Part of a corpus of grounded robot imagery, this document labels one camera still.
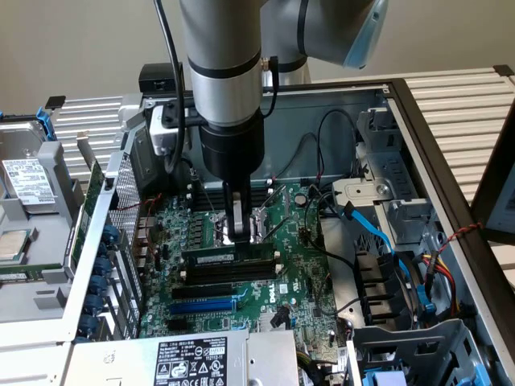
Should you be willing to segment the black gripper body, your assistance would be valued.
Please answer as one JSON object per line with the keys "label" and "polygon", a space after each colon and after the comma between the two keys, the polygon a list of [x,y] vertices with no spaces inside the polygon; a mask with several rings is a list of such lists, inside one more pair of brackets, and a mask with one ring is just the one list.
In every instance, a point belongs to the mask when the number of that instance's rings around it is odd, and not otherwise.
{"label": "black gripper body", "polygon": [[223,181],[242,181],[262,164],[265,153],[264,118],[255,113],[240,125],[200,127],[204,165]]}

